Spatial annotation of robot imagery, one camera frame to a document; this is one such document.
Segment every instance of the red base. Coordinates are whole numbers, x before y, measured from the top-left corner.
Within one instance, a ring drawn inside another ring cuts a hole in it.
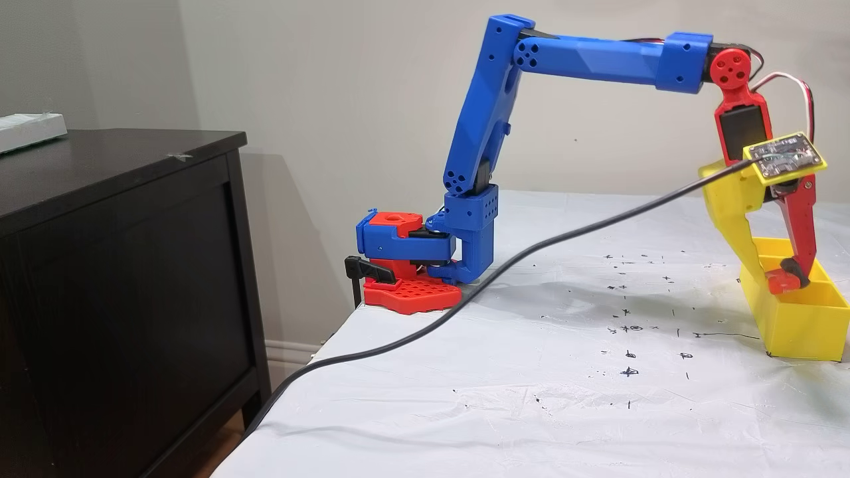
[[[410,261],[372,259],[371,262],[392,269],[398,280],[395,284],[382,284],[367,278],[363,285],[363,301],[368,305],[381,305],[408,316],[448,309],[461,301],[459,287],[428,276]]]

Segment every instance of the yellow box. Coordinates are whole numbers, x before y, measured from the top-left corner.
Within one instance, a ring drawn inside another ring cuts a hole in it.
[[[777,269],[780,260],[794,255],[787,239],[753,237],[752,241],[762,270]],[[744,265],[740,279],[770,355],[841,360],[850,324],[850,305],[818,260],[809,274],[812,283],[789,293],[771,294],[764,274],[754,277]]]

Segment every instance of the black cable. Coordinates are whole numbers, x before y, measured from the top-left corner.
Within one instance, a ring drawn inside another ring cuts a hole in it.
[[[514,267],[520,260],[525,259],[526,257],[530,256],[531,254],[533,254],[533,253],[535,253],[535,252],[537,252],[541,249],[548,248],[549,246],[553,246],[555,244],[558,244],[559,242],[568,241],[569,239],[574,239],[578,236],[584,236],[585,234],[588,234],[590,232],[594,232],[594,231],[606,228],[610,225],[615,225],[615,224],[617,224],[621,221],[624,221],[626,219],[633,218],[633,217],[635,217],[639,214],[646,213],[647,211],[655,209],[659,206],[663,206],[664,204],[667,204],[670,201],[678,199],[679,197],[682,197],[682,196],[688,194],[689,192],[696,191],[699,188],[702,188],[705,185],[708,185],[708,184],[710,184],[714,181],[717,181],[720,178],[723,178],[723,177],[728,176],[730,174],[741,171],[744,168],[749,167],[752,163],[754,163],[756,161],[757,160],[739,161],[739,162],[735,163],[734,165],[732,165],[728,168],[721,169],[720,171],[717,171],[716,173],[714,173],[710,176],[705,176],[702,179],[698,179],[695,182],[684,186],[683,188],[675,190],[675,191],[673,191],[673,192],[671,192],[671,193],[669,193],[665,196],[659,197],[658,199],[654,199],[650,202],[647,202],[646,204],[644,204],[642,206],[638,206],[634,209],[629,209],[628,211],[625,211],[624,213],[619,213],[616,216],[612,216],[610,218],[603,219],[603,220],[595,222],[593,224],[586,225],[584,227],[580,227],[579,229],[571,230],[570,232],[565,232],[564,234],[558,234],[557,236],[550,237],[550,238],[548,238],[544,241],[540,241],[537,244],[534,244],[532,246],[527,247],[522,252],[516,254],[515,256],[513,256],[510,259],[508,259],[507,261],[505,261],[505,263],[500,265],[498,268],[496,268],[496,270],[494,270],[492,274],[490,274],[485,279],[483,279],[481,281],[481,283],[475,289],[473,289],[472,291],[470,291],[469,294],[467,294],[466,297],[461,299],[461,301],[458,302],[457,305],[452,307],[450,310],[446,311],[439,319],[437,319],[434,322],[431,322],[431,324],[427,325],[425,328],[422,328],[422,329],[408,335],[407,337],[404,337],[402,339],[398,339],[391,344],[382,345],[380,347],[376,347],[376,348],[371,349],[371,350],[364,350],[362,352],[356,352],[356,353],[347,354],[347,355],[344,355],[344,356],[336,356],[336,357],[322,359],[320,361],[315,361],[315,362],[313,362],[313,363],[311,363],[311,364],[309,364],[309,365],[307,365],[303,368],[300,368],[295,373],[290,375],[286,380],[284,380],[277,387],[277,390],[275,390],[275,393],[272,394],[271,398],[269,398],[268,401],[266,401],[266,403],[263,405],[263,408],[260,409],[259,413],[257,414],[257,417],[254,418],[254,420],[251,422],[251,424],[245,430],[245,434],[244,434],[244,436],[242,436],[240,443],[242,443],[251,433],[253,433],[254,430],[257,429],[260,422],[263,421],[263,418],[265,418],[266,414],[269,412],[271,407],[275,404],[275,402],[279,398],[281,398],[281,395],[283,395],[283,392],[286,391],[286,388],[289,387],[289,385],[291,385],[292,382],[294,382],[295,380],[298,380],[299,378],[303,377],[307,373],[313,372],[314,370],[318,370],[322,367],[327,367],[329,365],[344,363],[344,362],[347,362],[347,361],[355,361],[355,360],[365,359],[365,358],[373,357],[373,356],[379,356],[379,355],[385,354],[385,353],[387,353],[391,350],[398,349],[402,345],[407,345],[410,342],[413,342],[414,340],[421,339],[422,337],[425,337],[429,333],[437,330],[440,326],[442,326],[443,324],[448,322],[449,319],[451,319],[452,317],[457,315],[457,312],[459,312],[461,309],[466,307],[470,302],[475,300],[475,298],[477,298],[487,287],[492,285],[492,283],[495,282],[496,279],[499,278],[499,276],[504,274],[511,267]]]

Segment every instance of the white object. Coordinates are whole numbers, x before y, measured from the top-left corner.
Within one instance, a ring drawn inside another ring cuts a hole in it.
[[[65,119],[56,113],[0,117],[0,154],[67,133]]]
[[[500,196],[494,265],[648,199]],[[850,209],[817,215],[847,295]],[[850,476],[850,365],[767,356],[739,269],[699,198],[546,249],[426,338],[297,380],[213,476]],[[438,315],[361,306],[315,360]]]

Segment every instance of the circuit board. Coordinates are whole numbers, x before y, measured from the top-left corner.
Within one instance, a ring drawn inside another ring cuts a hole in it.
[[[795,134],[750,147],[765,178],[819,165],[823,160],[804,134]]]

